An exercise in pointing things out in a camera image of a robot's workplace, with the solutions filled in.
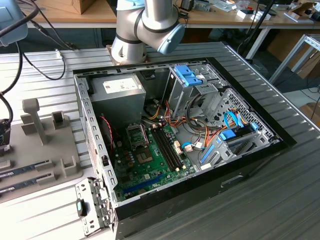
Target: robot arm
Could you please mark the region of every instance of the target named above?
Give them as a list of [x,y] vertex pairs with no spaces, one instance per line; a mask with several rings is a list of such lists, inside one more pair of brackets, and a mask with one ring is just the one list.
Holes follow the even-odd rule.
[[145,44],[169,54],[184,36],[172,0],[118,0],[116,10],[111,55],[120,64],[142,63],[147,56]]

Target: blue pci slot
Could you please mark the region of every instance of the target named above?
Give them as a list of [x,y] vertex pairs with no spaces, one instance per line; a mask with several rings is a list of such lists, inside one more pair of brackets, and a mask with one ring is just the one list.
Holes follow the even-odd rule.
[[127,194],[127,193],[131,193],[133,191],[136,191],[136,190],[139,190],[139,189],[142,189],[144,188],[145,186],[149,186],[151,184],[155,184],[156,182],[159,181],[159,179],[163,176],[163,174],[160,174],[159,176],[156,176],[155,178],[152,178],[148,181],[144,181],[144,182],[141,182],[137,185],[134,185],[134,186],[130,186],[128,188],[125,188],[123,189],[123,193],[124,194]]

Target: red wire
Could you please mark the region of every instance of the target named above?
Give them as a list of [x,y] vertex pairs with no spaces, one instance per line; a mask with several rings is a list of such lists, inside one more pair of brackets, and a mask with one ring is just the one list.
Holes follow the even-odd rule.
[[111,126],[110,126],[110,123],[108,122],[107,119],[105,119],[103,116],[100,116],[100,118],[102,118],[106,124],[108,124],[108,128],[109,128],[109,131],[110,131],[110,138],[111,138],[111,149],[113,149],[113,141],[114,141],[114,138],[112,137],[112,130],[111,130]]

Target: cardboard box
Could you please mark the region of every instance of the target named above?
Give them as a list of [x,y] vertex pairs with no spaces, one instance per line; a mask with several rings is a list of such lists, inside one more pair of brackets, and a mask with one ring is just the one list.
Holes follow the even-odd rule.
[[62,11],[83,14],[96,0],[41,0],[41,5]]
[[[316,105],[315,102],[310,102],[301,106],[299,109],[304,115],[306,115],[310,119],[312,116],[312,113],[314,112],[315,105]],[[315,112],[311,121],[314,122],[315,125],[320,127],[320,102],[318,103],[315,109]]]

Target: connector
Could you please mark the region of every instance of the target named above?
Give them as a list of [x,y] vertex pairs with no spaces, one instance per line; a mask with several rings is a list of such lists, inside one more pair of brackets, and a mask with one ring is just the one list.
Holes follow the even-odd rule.
[[62,55],[62,53],[58,49],[55,49],[55,53],[56,53],[56,57],[58,59],[63,59],[64,58],[64,56]]

